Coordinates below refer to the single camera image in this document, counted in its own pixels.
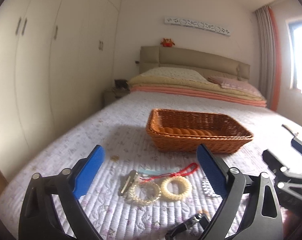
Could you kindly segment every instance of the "gray curtain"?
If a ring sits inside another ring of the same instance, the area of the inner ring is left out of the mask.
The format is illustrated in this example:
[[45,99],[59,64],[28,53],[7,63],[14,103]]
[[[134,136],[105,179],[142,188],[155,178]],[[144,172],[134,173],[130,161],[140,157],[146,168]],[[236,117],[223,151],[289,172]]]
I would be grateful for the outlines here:
[[276,68],[275,32],[269,12],[269,6],[256,10],[260,36],[260,80],[259,90],[270,108]]

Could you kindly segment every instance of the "bed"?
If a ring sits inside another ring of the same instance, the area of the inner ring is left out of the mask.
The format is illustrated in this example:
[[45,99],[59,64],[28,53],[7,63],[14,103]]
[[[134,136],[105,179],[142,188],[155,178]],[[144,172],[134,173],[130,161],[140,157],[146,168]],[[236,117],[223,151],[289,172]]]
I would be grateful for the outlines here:
[[245,82],[250,78],[250,65],[234,59],[192,49],[142,46],[139,73],[158,67],[192,69],[204,78],[215,75]]
[[[32,174],[39,172],[42,176],[56,175],[63,168],[73,167],[80,158],[86,157],[96,144],[104,147],[105,162],[88,193],[82,196],[79,202],[104,239],[164,239],[168,229],[196,213],[208,211],[212,217],[221,198],[208,196],[203,191],[202,182],[205,180],[205,174],[202,169],[187,176],[193,190],[192,195],[184,201],[170,202],[160,199],[152,205],[140,207],[118,196],[123,176],[132,169],[184,168],[192,162],[197,162],[193,154],[163,153],[154,147],[145,131],[152,108],[223,113],[236,119],[254,134],[254,139],[237,153],[220,156],[230,167],[236,166],[243,173],[251,175],[258,175],[263,171],[270,173],[261,158],[263,150],[267,148],[292,171],[302,171],[302,156],[291,148],[292,136],[281,125],[285,123],[299,130],[301,135],[302,127],[266,108],[207,98],[136,91],[80,123],[53,142],[20,171],[0,197],[0,219],[8,230],[18,238],[21,205]],[[55,196],[54,202],[65,232],[73,236],[59,198]],[[245,201],[239,208],[229,234],[237,230],[244,207]],[[194,226],[187,234],[199,236],[201,232],[200,227]]]

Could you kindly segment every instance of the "red string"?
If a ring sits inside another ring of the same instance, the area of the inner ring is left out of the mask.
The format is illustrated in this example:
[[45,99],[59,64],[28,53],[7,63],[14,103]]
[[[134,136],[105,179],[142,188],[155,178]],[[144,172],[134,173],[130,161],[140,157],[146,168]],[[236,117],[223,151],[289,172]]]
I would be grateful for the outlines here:
[[[189,171],[189,172],[185,172],[187,171],[188,169],[190,169],[192,166],[194,166],[194,168]],[[144,180],[144,182],[147,182],[147,181],[150,181],[152,179],[159,179],[159,178],[162,178],[162,177],[175,177],[175,176],[187,176],[187,175],[190,175],[192,174],[193,172],[195,172],[197,169],[198,169],[199,165],[197,163],[191,163],[189,166],[185,167],[184,169],[182,169],[181,171],[178,171],[178,172],[175,172],[175,173],[166,173],[166,174],[162,174],[162,175],[159,175],[159,176],[154,176],[154,177],[150,177],[148,179],[142,179]]]

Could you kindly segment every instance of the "pink blanket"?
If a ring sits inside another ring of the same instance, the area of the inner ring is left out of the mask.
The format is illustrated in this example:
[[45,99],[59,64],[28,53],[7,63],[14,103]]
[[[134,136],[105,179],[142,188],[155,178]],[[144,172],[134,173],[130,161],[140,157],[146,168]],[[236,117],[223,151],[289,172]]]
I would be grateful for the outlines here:
[[166,93],[166,94],[185,95],[185,96],[191,96],[191,97],[201,97],[201,98],[222,100],[222,101],[227,101],[227,102],[232,102],[232,103],[239,103],[239,104],[243,104],[243,105],[266,107],[265,101],[245,100],[245,99],[240,99],[240,98],[228,97],[228,96],[224,96],[224,95],[218,95],[218,94],[213,94],[213,93],[209,93],[209,92],[195,91],[195,90],[183,89],[183,88],[136,86],[136,87],[131,87],[130,90],[131,91],[159,92],[159,93]]

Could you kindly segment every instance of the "wall decoration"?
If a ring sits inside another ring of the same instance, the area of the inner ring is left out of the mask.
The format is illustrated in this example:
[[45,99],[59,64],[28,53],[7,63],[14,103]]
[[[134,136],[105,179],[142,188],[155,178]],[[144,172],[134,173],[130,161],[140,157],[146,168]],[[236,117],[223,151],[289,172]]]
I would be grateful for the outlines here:
[[164,18],[164,23],[165,24],[170,24],[170,25],[180,25],[180,26],[187,26],[187,27],[192,27],[192,28],[198,28],[202,30],[207,30],[210,32],[214,33],[220,33],[224,36],[230,36],[231,31],[227,28],[205,23],[205,22],[198,22],[190,19],[185,19],[185,18],[180,18],[180,17],[165,17]]

